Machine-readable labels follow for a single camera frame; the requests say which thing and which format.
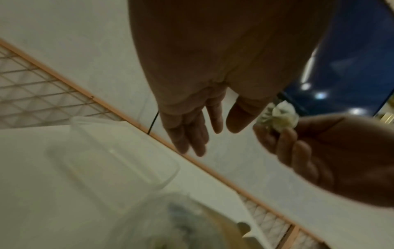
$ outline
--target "wooden trim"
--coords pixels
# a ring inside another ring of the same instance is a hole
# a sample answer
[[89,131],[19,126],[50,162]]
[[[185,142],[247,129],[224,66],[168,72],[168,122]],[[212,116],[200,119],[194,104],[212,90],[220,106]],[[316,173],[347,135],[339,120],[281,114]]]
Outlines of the wooden trim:
[[[161,138],[160,136],[158,136],[157,134],[155,134],[154,132],[151,132],[149,134],[152,138],[154,138],[155,140],[157,140],[158,142],[162,143],[163,145],[165,145],[166,147],[170,148],[171,150],[175,151],[176,153],[178,153],[178,151],[175,149],[175,147],[165,141],[163,138]],[[296,226],[298,227],[300,230],[302,230],[304,233],[306,233],[307,235],[311,236],[313,239],[315,239],[318,242],[323,242],[323,239],[317,237],[316,235],[314,235],[313,233],[311,233],[310,231],[308,231],[305,228],[301,228],[299,227],[294,221],[288,219],[287,217],[285,217],[283,214],[277,212],[276,210],[274,210],[273,208],[269,207],[267,204],[261,202],[258,198],[254,197],[253,195],[249,194],[246,190],[240,188],[239,186],[237,186],[235,183],[231,182],[230,180],[228,180],[227,178],[223,177],[222,175],[220,175],[218,172],[216,172],[215,170],[213,170],[212,168],[206,166],[205,164],[199,162],[198,160],[194,159],[193,157],[189,156],[189,155],[182,155],[179,154],[180,156],[184,157],[187,161],[191,162],[192,164],[196,165],[197,167],[199,167],[200,169],[204,170],[206,173],[210,174],[211,176],[213,176],[214,178],[216,178],[217,180],[221,181],[222,183],[224,183],[225,185],[227,185],[228,187],[230,187],[231,189],[237,191],[238,193],[240,193],[241,195],[245,196],[246,198],[248,198],[249,200],[253,201],[254,203],[256,203],[257,205],[261,206],[262,208],[268,210],[270,213],[274,214],[275,216],[278,216],[280,219],[284,220],[285,222],[291,224],[292,226]]]
[[276,249],[290,249],[294,241],[297,239],[299,233],[300,233],[300,227],[291,225],[286,235],[279,242]]
[[[138,123],[137,121],[135,121],[134,119],[128,117],[127,115],[125,115],[124,113],[122,113],[121,111],[119,111],[118,109],[112,107],[111,105],[109,105],[108,103],[106,103],[104,100],[94,96],[93,94],[91,94],[89,91],[81,88],[80,86],[78,86],[77,84],[75,84],[74,82],[70,81],[69,79],[63,77],[62,75],[60,75],[58,72],[56,72],[55,70],[47,67],[46,65],[40,63],[39,61],[37,61],[36,59],[34,59],[33,57],[29,56],[28,54],[26,54],[25,52],[21,51],[20,49],[16,48],[15,46],[7,43],[6,41],[4,41],[3,39],[0,38],[0,46],[5,47],[6,49],[12,51],[13,53],[17,54],[18,56],[22,57],[23,59],[25,59],[26,61],[34,64],[35,66],[37,66],[38,68],[40,68],[41,70],[47,72],[48,74],[52,75],[53,77],[57,78],[58,80],[64,82],[65,84],[69,85],[70,87],[74,88],[76,91],[82,93],[83,95],[90,97],[92,100],[94,100],[96,103],[102,105],[103,107],[107,108],[108,110],[112,111],[113,113],[115,113],[116,115],[118,115],[119,117],[123,118],[125,121],[129,122],[131,125],[135,126],[136,128],[138,128],[139,130],[143,131],[144,133],[148,132],[148,128],[142,126],[140,123]],[[157,140],[158,142],[162,143],[163,145],[165,145],[166,147],[170,148],[171,150],[175,151],[176,153],[177,150],[175,149],[175,147],[165,141],[163,138],[159,137],[157,134],[151,132],[150,134],[151,137],[153,137],[155,140]],[[216,178],[217,180],[221,181],[222,183],[224,183],[225,185],[227,185],[228,187],[230,187],[231,189],[237,191],[238,193],[240,193],[241,195],[245,196],[246,198],[248,198],[249,200],[253,201],[254,203],[256,203],[257,205],[261,206],[262,208],[268,210],[270,213],[278,216],[279,218],[283,219],[284,221],[286,221],[287,223],[290,223],[293,227],[297,227],[299,230],[303,231],[304,233],[306,233],[307,235],[311,236],[312,238],[314,238],[316,241],[318,242],[323,242],[323,240],[317,236],[315,236],[313,233],[309,232],[307,229],[301,228],[299,227],[295,222],[293,222],[292,220],[288,219],[287,217],[285,217],[284,215],[282,215],[281,213],[275,211],[274,209],[270,208],[269,206],[267,206],[265,203],[261,202],[259,199],[257,199],[256,197],[252,196],[251,194],[249,194],[247,191],[243,190],[242,188],[238,187],[236,184],[234,184],[233,182],[229,181],[228,179],[226,179],[225,177],[223,177],[222,175],[220,175],[219,173],[217,173],[216,171],[214,171],[213,169],[211,169],[210,167],[204,165],[203,163],[199,162],[198,160],[194,159],[193,157],[189,156],[189,155],[180,155],[182,157],[184,157],[186,160],[188,160],[189,162],[191,162],[192,164],[196,165],[197,167],[201,168],[202,170],[204,170],[206,173],[210,174],[211,176],[213,176],[214,178]]]
[[83,95],[91,98],[92,100],[94,100],[96,103],[102,105],[103,107],[107,108],[108,110],[110,110],[111,112],[115,113],[116,115],[118,115],[119,117],[123,118],[124,120],[126,120],[127,122],[129,122],[130,124],[134,125],[135,127],[137,127],[138,129],[142,130],[143,132],[147,133],[148,129],[146,127],[141,126],[137,121],[135,121],[134,119],[130,118],[129,116],[125,115],[124,113],[122,113],[121,111],[119,111],[118,109],[114,108],[113,106],[109,105],[107,102],[105,102],[104,100],[102,100],[101,98],[98,98],[96,96],[94,96],[93,94],[91,94],[89,91],[81,88],[80,86],[78,86],[77,84],[75,84],[74,82],[72,82],[71,80],[67,79],[66,77],[63,77],[62,75],[60,75],[58,72],[56,72],[55,70],[47,67],[46,65],[40,63],[39,61],[37,61],[36,59],[34,59],[33,57],[31,57],[30,55],[26,54],[25,52],[23,52],[22,50],[16,48],[15,46],[9,44],[8,42],[6,42],[5,40],[0,38],[0,46],[5,47],[6,49],[12,51],[13,53],[17,54],[18,56],[22,57],[23,59],[25,59],[26,61],[30,62],[31,64],[37,66],[39,69],[47,72],[48,74],[50,74],[51,76],[59,79],[60,81],[62,81],[63,83],[69,85],[70,87],[74,88],[76,91],[82,93]]

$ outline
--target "transparent container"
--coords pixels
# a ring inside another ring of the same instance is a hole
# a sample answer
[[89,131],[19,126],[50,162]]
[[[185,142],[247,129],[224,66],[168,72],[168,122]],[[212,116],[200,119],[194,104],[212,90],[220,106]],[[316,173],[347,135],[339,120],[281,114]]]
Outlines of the transparent container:
[[71,119],[63,160],[77,179],[118,214],[164,188],[179,171],[176,161],[137,128],[89,117]]

